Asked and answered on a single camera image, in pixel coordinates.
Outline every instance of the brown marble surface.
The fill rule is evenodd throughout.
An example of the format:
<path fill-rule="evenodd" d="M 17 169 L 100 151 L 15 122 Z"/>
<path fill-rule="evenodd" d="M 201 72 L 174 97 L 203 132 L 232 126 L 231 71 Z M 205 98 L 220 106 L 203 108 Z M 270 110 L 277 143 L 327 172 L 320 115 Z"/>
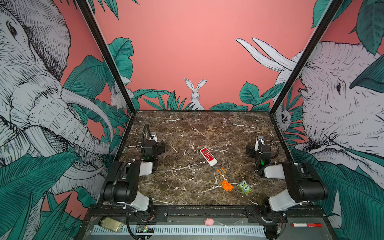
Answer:
<path fill-rule="evenodd" d="M 254 174 L 255 160 L 245 153 L 246 145 L 255 144 L 258 135 L 279 141 L 267 113 L 138 112 L 121 161 L 140 159 L 141 132 L 146 122 L 151 132 L 157 133 L 158 141 L 166 144 L 156 172 L 139 181 L 139 191 L 155 204 L 261 204 L 266 196 L 286 188 L 284 180 Z M 267 144 L 271 144 L 274 155 L 274 143 Z M 286 161 L 280 143 L 278 146 L 279 155 L 273 161 Z M 208 147 L 217 159 L 215 166 L 209 166 L 200 154 L 203 147 Z M 217 171 L 221 167 L 227 172 L 226 180 L 234 186 L 231 192 L 222 188 L 223 177 Z M 252 188 L 249 196 L 237 186 L 243 179 Z"/>

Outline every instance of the red remote control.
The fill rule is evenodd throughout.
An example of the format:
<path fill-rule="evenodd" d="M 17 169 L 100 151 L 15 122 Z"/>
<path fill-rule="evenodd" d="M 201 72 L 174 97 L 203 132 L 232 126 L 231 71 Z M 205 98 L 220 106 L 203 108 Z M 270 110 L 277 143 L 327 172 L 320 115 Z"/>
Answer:
<path fill-rule="evenodd" d="M 209 165 L 213 166 L 217 163 L 217 160 L 212 155 L 212 153 L 208 150 L 208 148 L 204 147 L 200 150 L 200 153 L 203 155 L 205 160 L 208 162 Z"/>

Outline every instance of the black cable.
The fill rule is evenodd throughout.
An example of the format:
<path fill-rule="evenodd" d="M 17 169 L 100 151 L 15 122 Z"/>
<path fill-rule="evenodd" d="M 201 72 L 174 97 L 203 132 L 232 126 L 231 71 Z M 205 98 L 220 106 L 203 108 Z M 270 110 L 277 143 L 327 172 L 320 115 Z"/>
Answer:
<path fill-rule="evenodd" d="M 131 227 L 129 226 L 128 216 L 129 216 L 129 212 L 127 212 L 127 214 L 125 215 L 125 221 L 126 221 L 126 223 L 127 223 L 127 229 L 128 229 L 128 232 L 129 232 L 129 234 L 131 235 L 131 237 L 133 237 L 133 238 L 136 239 L 136 240 L 139 240 L 139 238 L 133 234 L 133 232 L 132 232 L 132 230 L 131 230 Z M 142 237 L 140 237 L 140 239 L 149 239 L 150 237 L 152 237 L 152 235 L 142 236 Z"/>
<path fill-rule="evenodd" d="M 120 177 L 120 174 L 121 174 L 121 171 L 125 168 L 125 166 L 128 165 L 128 163 L 130 162 L 126 162 L 126 163 L 123 163 L 120 165 L 120 168 L 115 176 L 115 179 L 113 180 L 113 184 L 112 184 L 112 188 L 111 188 L 111 195 L 109 197 L 109 202 L 112 204 L 112 206 L 114 207 L 122 207 L 121 204 L 118 204 L 116 201 L 115 201 L 115 188 L 116 188 L 116 184 L 119 180 L 119 177 Z M 134 212 L 136 211 L 135 209 L 133 209 L 132 207 L 129 207 L 129 206 L 126 206 L 130 209 L 132 209 Z"/>
<path fill-rule="evenodd" d="M 271 157 L 271 159 L 274 159 L 279 154 L 279 147 L 277 146 L 277 142 L 275 142 L 275 145 L 276 145 L 276 154 L 273 157 Z"/>
<path fill-rule="evenodd" d="M 144 144 L 144 134 L 146 129 L 148 130 L 149 138 L 151 139 L 151 131 L 149 130 L 149 124 L 146 123 L 143 128 L 143 133 L 141 134 L 141 146 L 143 146 Z"/>
<path fill-rule="evenodd" d="M 274 159 L 275 157 L 277 157 L 277 155 L 279 154 L 279 147 L 277 146 L 277 142 L 271 141 L 271 140 L 264 140 L 264 141 L 274 142 L 275 143 L 275 145 L 276 145 L 276 154 L 273 157 L 271 157 L 271 159 Z"/>

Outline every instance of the elephant tusk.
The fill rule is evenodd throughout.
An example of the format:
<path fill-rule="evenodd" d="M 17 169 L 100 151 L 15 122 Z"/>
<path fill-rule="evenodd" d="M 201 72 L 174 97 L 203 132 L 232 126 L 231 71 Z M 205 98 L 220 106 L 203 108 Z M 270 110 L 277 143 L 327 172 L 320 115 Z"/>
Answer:
<path fill-rule="evenodd" d="M 64 172 L 63 176 L 73 180 L 83 180 L 98 175 L 103 169 L 104 167 L 98 168 L 93 171 L 85 171 L 71 166 L 70 168 L 68 168 L 67 171 Z"/>
<path fill-rule="evenodd" d="M 278 64 L 277 62 L 269 59 L 268 57 L 262 55 L 254 46 L 242 40 L 241 38 L 236 39 L 238 43 L 240 43 L 251 55 L 252 57 L 258 61 L 261 65 L 274 70 L 276 72 L 281 72 L 283 70 L 283 66 Z"/>
<path fill-rule="evenodd" d="M 283 67 L 293 70 L 296 66 L 296 62 L 287 59 L 281 53 L 279 53 L 276 49 L 274 49 L 271 45 L 267 44 L 266 42 L 257 39 L 252 38 L 252 40 L 261 47 L 261 49 L 270 56 L 273 60 L 275 60 L 278 64 L 282 65 Z"/>
<path fill-rule="evenodd" d="M 66 103 L 71 104 L 78 104 L 82 107 L 88 108 L 89 110 L 94 111 L 97 113 L 108 125 L 109 132 L 111 133 L 111 142 L 113 139 L 113 128 L 111 121 L 109 120 L 108 116 L 105 114 L 103 110 L 101 110 L 96 104 L 91 102 L 90 100 L 86 99 L 85 97 L 82 97 L 68 89 L 63 88 L 61 92 L 61 98 Z"/>

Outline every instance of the black metal frame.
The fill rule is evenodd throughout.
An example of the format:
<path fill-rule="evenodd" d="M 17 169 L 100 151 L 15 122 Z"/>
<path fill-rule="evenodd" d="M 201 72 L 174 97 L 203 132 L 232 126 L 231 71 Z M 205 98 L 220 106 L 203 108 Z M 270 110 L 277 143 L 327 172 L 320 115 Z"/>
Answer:
<path fill-rule="evenodd" d="M 305 66 L 306 62 L 308 61 L 309 57 L 311 56 L 316 45 L 321 40 L 322 36 L 324 35 L 325 31 L 327 30 L 329 24 L 331 23 L 336 12 L 339 10 L 343 1 L 344 0 L 332 0 L 332 2 L 329 4 L 328 9 L 324 13 L 323 17 L 320 20 L 319 25 L 317 26 L 316 30 L 313 32 L 310 41 L 308 42 L 307 46 L 305 47 L 303 54 L 301 55 L 299 61 L 297 61 L 295 68 L 292 70 L 292 73 L 289 76 L 287 82 L 285 83 L 283 89 L 281 90 L 281 93 L 279 94 L 275 103 L 273 104 L 271 111 L 270 111 L 272 115 L 274 115 L 276 113 L 277 108 L 283 102 L 289 89 L 292 87 L 293 83 L 298 78 L 302 68 Z"/>
<path fill-rule="evenodd" d="M 87 0 L 76 0 L 76 1 L 77 1 L 77 4 L 78 4 L 78 6 L 79 6 L 79 8 L 80 8 L 80 10 L 84 16 L 85 21 L 88 24 L 89 29 L 92 32 L 92 35 L 93 35 L 99 49 L 101 51 L 101 54 L 103 55 L 104 60 L 107 63 L 108 68 L 111 71 L 111 74 L 112 74 L 113 78 L 115 79 L 115 81 L 116 81 L 116 83 L 117 83 L 117 85 L 121 91 L 121 94 L 124 97 L 124 100 L 127 103 L 128 109 L 133 114 L 134 112 L 136 112 L 136 109 L 133 106 L 133 103 L 128 96 L 125 85 L 121 80 L 119 70 L 117 69 L 117 67 L 115 65 L 115 62 L 111 56 L 111 52 L 109 51 L 108 46 L 107 46 L 106 42 L 104 41 L 103 35 L 101 34 L 100 29 L 96 23 L 96 20 L 93 17 L 93 13 L 88 6 Z"/>
<path fill-rule="evenodd" d="M 115 78 L 116 83 L 119 86 L 119 89 L 127 102 L 128 108 L 131 111 L 132 115 L 130 117 L 130 120 L 128 122 L 127 128 L 124 132 L 122 143 L 125 143 L 130 129 L 133 125 L 133 121 L 136 116 L 136 109 L 133 106 L 133 103 L 131 99 L 129 98 L 125 86 L 123 82 L 121 81 L 120 74 L 118 72 L 118 69 L 114 63 L 114 60 L 112 59 L 111 53 L 108 50 L 108 46 L 104 41 L 104 38 L 98 28 L 98 25 L 94 19 L 94 16 L 88 6 L 88 3 L 86 0 L 76 0 L 79 8 L 85 18 L 85 21 L 87 22 L 95 41 L 97 42 L 97 45 L 100 48 L 100 51 L 102 52 L 102 55 L 112 73 L 112 76 Z M 269 116 L 271 118 L 272 124 L 275 127 L 276 133 L 278 135 L 278 138 L 281 142 L 281 145 L 283 146 L 284 152 L 287 155 L 287 158 L 289 161 L 293 161 L 292 156 L 290 154 L 290 151 L 285 144 L 285 141 L 283 139 L 283 136 L 280 132 L 280 130 L 277 127 L 276 121 L 273 117 L 275 114 L 277 108 L 281 104 L 281 102 L 284 100 L 285 95 L 288 93 L 289 89 L 291 88 L 292 84 L 297 79 L 301 69 L 307 62 L 308 58 L 310 57 L 312 51 L 316 47 L 317 43 L 320 41 L 322 35 L 326 31 L 328 25 L 332 21 L 334 15 L 336 14 L 337 10 L 341 6 L 343 0 L 332 0 L 330 3 L 328 9 L 326 10 L 325 14 L 323 15 L 318 27 L 314 31 L 314 34 L 312 35 L 310 41 L 308 42 L 301 58 L 299 59 L 298 63 L 296 64 L 295 68 L 293 69 L 291 75 L 289 76 L 289 79 L 287 80 L 287 83 L 285 84 L 284 88 L 282 89 L 280 95 L 278 96 L 276 102 L 271 108 L 271 111 L 253 111 L 255 113 L 264 112 L 269 113 Z M 203 111 L 209 111 L 209 112 L 244 112 L 244 111 L 211 111 L 211 110 L 203 110 Z M 115 161 L 118 161 L 120 159 L 122 150 L 124 148 L 124 144 L 120 144 L 118 152 L 115 157 Z M 218 206 L 204 206 L 204 205 L 198 205 L 198 206 L 189 206 L 189 205 L 155 205 L 155 209 L 158 209 L 159 211 L 167 213 L 167 215 L 172 215 L 172 217 L 201 217 L 201 216 L 220 216 L 220 217 L 246 217 L 250 222 L 258 222 L 258 219 L 255 215 L 252 214 L 252 212 L 257 212 L 259 206 L 255 205 L 236 205 L 236 206 L 230 206 L 230 205 L 218 205 Z M 109 216 L 109 217 L 124 217 L 125 214 L 128 212 L 128 210 L 123 210 L 119 207 L 113 207 L 112 205 L 102 205 L 102 202 L 99 201 L 98 205 L 91 205 L 88 209 L 87 215 L 85 216 L 83 220 L 83 224 L 79 230 L 78 235 L 75 239 L 81 240 L 83 239 L 86 230 L 87 225 L 90 222 L 92 217 L 95 216 Z M 327 228 L 329 229 L 329 232 L 331 234 L 331 237 L 333 239 L 337 239 L 335 232 L 333 231 L 333 228 L 327 218 L 327 216 L 324 214 L 324 211 L 320 206 L 307 206 L 307 207 L 294 207 L 287 211 L 287 216 L 295 216 L 295 217 L 320 217 L 324 220 L 324 222 L 327 225 Z"/>
<path fill-rule="evenodd" d="M 157 222 L 167 222 L 168 217 L 220 217 L 220 218 L 247 218 L 249 223 L 258 223 L 259 225 L 273 226 L 280 223 L 280 220 L 267 223 L 260 218 L 261 206 L 257 205 L 154 205 L 157 216 L 151 221 L 151 225 Z M 113 207 L 112 205 L 91 205 L 88 208 L 87 215 L 83 220 L 83 224 L 76 235 L 75 240 L 82 240 L 86 234 L 88 225 L 92 217 L 126 217 L 130 210 L 122 209 L 121 207 Z M 295 206 L 285 212 L 281 212 L 282 221 L 287 223 L 288 217 L 298 218 L 322 218 L 332 237 L 337 239 L 337 236 L 329 222 L 324 210 L 321 206 Z M 141 220 L 129 216 L 129 222 L 141 222 Z"/>
<path fill-rule="evenodd" d="M 293 162 L 293 157 L 291 155 L 291 151 L 289 151 L 289 148 L 288 148 L 287 144 L 284 141 L 283 135 L 281 134 L 280 129 L 277 126 L 275 117 L 271 113 L 269 113 L 269 117 L 271 119 L 273 127 L 275 128 L 275 132 L 277 134 L 277 137 L 279 138 L 280 144 L 283 147 L 283 150 L 285 152 L 285 155 L 287 156 L 288 161 L 289 162 Z"/>

